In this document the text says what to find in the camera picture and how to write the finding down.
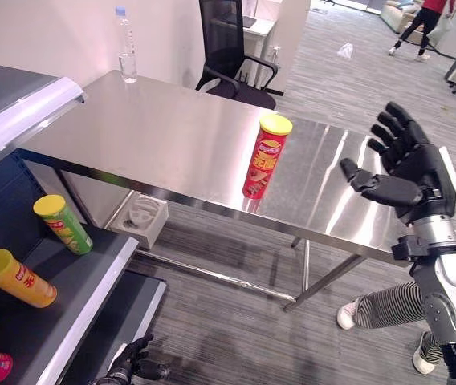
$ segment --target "red shirt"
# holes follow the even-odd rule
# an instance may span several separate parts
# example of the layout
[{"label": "red shirt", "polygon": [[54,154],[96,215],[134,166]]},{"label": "red shirt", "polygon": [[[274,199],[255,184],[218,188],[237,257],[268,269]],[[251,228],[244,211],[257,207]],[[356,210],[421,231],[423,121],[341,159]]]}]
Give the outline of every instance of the red shirt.
[{"label": "red shirt", "polygon": [[[438,14],[442,14],[444,12],[444,6],[446,5],[447,0],[425,0],[424,4],[422,4],[423,8],[427,8],[429,10],[434,10]],[[454,10],[454,0],[450,0],[450,13],[453,13]]]}]

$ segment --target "gray carpet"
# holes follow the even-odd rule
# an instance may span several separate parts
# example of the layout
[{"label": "gray carpet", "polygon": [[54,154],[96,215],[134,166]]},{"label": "gray carpet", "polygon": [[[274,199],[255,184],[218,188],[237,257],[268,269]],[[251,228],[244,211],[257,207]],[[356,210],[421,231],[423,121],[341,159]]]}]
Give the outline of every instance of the gray carpet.
[{"label": "gray carpet", "polygon": [[[397,57],[385,52],[394,33],[375,15],[328,6],[310,13],[287,92],[277,98],[288,116],[367,132],[393,99],[416,117],[432,140],[447,144],[456,167],[456,96],[442,81],[450,59],[434,56],[415,63],[416,48],[405,44]],[[336,56],[346,42],[351,60]],[[300,251],[291,237],[180,205],[153,252],[179,261],[247,278],[297,293]],[[347,255],[311,247],[315,281]],[[137,258],[131,269],[164,278],[169,290],[153,325],[152,355],[171,362],[164,384],[443,384],[441,365],[419,375],[411,354],[424,322],[381,330],[342,331],[339,306],[356,295],[409,280],[408,270],[366,261],[291,313],[279,300],[205,280]]]}]

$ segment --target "green chip can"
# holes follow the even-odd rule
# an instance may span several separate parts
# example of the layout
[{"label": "green chip can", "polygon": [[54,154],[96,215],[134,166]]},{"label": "green chip can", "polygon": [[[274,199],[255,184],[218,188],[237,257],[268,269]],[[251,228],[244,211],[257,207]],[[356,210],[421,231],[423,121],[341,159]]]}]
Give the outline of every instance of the green chip can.
[{"label": "green chip can", "polygon": [[83,255],[91,251],[92,239],[69,209],[66,200],[60,195],[46,195],[34,203],[34,212],[75,254]]}]

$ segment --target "water bottle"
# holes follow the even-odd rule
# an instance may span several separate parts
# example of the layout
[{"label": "water bottle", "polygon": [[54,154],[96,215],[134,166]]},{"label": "water bottle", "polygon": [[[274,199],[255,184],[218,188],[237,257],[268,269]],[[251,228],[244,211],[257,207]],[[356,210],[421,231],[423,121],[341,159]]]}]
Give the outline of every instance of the water bottle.
[{"label": "water bottle", "polygon": [[137,81],[137,66],[135,63],[135,46],[130,21],[126,18],[126,9],[123,6],[116,7],[117,29],[119,35],[119,64],[121,75],[126,83]]}]

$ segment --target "shelf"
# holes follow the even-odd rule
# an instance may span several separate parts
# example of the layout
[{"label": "shelf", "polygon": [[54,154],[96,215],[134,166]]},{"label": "shelf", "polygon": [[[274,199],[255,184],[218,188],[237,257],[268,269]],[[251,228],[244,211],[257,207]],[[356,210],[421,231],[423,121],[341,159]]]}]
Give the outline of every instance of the shelf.
[{"label": "shelf", "polygon": [[124,272],[60,385],[105,376],[120,345],[146,334],[166,287],[159,279]]},{"label": "shelf", "polygon": [[94,242],[90,253],[76,256],[49,237],[25,260],[58,290],[47,308],[35,309],[0,290],[0,351],[14,359],[2,384],[55,384],[138,244],[126,235],[86,230]]},{"label": "shelf", "polygon": [[68,78],[0,66],[0,160],[79,101]]}]

